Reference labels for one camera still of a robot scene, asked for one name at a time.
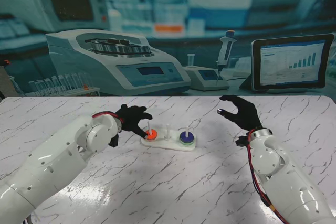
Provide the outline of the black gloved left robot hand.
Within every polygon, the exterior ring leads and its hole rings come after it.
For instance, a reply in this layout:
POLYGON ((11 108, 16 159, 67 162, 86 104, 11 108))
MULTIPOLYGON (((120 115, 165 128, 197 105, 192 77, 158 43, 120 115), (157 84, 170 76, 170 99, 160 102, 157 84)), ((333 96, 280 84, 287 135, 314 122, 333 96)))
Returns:
POLYGON ((146 138, 147 133, 139 127, 141 120, 153 119, 153 116, 147 113, 146 110, 147 108, 145 106, 134 105, 128 107, 126 104, 123 104, 116 112, 116 115, 122 120, 122 130, 133 132, 142 138, 146 138))

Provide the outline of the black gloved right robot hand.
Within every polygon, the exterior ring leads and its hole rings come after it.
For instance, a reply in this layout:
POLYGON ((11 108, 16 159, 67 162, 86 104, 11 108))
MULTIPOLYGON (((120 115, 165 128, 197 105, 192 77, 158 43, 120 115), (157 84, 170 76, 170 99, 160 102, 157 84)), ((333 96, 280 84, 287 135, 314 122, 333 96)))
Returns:
POLYGON ((218 109, 217 113, 224 118, 235 123, 241 129, 249 132, 251 130, 260 130, 263 128, 256 107, 253 103, 236 95, 223 95, 219 99, 231 102, 238 109, 236 114, 228 112, 224 109, 218 109))

